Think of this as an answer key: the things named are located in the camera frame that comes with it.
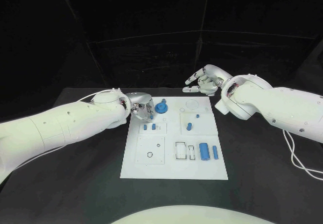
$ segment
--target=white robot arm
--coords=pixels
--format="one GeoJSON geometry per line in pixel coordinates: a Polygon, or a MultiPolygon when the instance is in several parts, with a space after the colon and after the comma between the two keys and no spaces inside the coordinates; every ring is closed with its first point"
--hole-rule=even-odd
{"type": "Polygon", "coordinates": [[[89,103],[81,102],[85,97],[0,124],[0,183],[27,159],[126,124],[130,113],[141,120],[153,119],[150,94],[113,89],[92,95],[89,103]]]}
{"type": "Polygon", "coordinates": [[[231,76],[219,67],[206,65],[188,79],[199,79],[199,86],[183,92],[213,96],[221,87],[221,101],[215,108],[247,120],[255,112],[283,130],[323,143],[323,96],[288,88],[273,88],[257,75],[231,76]]]}

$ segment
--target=white round object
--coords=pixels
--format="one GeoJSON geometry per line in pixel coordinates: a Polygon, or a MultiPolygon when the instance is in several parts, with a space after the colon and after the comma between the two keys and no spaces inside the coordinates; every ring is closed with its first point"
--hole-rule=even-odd
{"type": "Polygon", "coordinates": [[[102,92],[95,95],[92,100],[97,104],[105,104],[118,100],[118,94],[114,92],[102,92]]]}
{"type": "Polygon", "coordinates": [[[241,212],[206,206],[176,205],[140,211],[113,224],[273,224],[241,212]]]}
{"type": "Polygon", "coordinates": [[[186,102],[186,106],[189,109],[195,110],[199,108],[199,103],[196,100],[190,99],[188,102],[186,102]]]}

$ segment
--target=black table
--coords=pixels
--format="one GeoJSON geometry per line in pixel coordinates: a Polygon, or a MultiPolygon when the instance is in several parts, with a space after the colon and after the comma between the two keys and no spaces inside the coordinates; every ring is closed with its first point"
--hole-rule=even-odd
{"type": "MultiPolygon", "coordinates": [[[[101,89],[66,88],[55,106],[101,89]]],[[[153,96],[203,96],[180,89],[123,89],[153,96]]],[[[221,96],[211,97],[212,105],[221,96]]],[[[248,121],[213,109],[228,181],[120,179],[128,123],[42,156],[9,178],[0,194],[0,223],[107,224],[166,205],[226,208],[281,224],[320,223],[323,182],[291,164],[278,128],[260,114],[248,121]]],[[[317,142],[294,136],[296,154],[323,169],[317,142]]]]}

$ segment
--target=blue object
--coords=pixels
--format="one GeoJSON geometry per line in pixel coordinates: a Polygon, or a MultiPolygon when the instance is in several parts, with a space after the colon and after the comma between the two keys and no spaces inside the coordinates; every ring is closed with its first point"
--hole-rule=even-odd
{"type": "Polygon", "coordinates": [[[169,110],[169,107],[166,105],[166,99],[162,100],[162,103],[157,103],[154,110],[157,113],[166,113],[169,110]]]}
{"type": "Polygon", "coordinates": [[[216,146],[212,147],[213,148],[213,159],[218,160],[218,150],[216,150],[216,146]]]}
{"type": "Polygon", "coordinates": [[[209,147],[206,143],[201,143],[201,159],[209,160],[211,159],[211,153],[209,153],[209,147]]]}
{"type": "Polygon", "coordinates": [[[186,129],[188,129],[188,131],[190,131],[190,129],[192,129],[192,123],[188,124],[188,128],[186,129]]]}

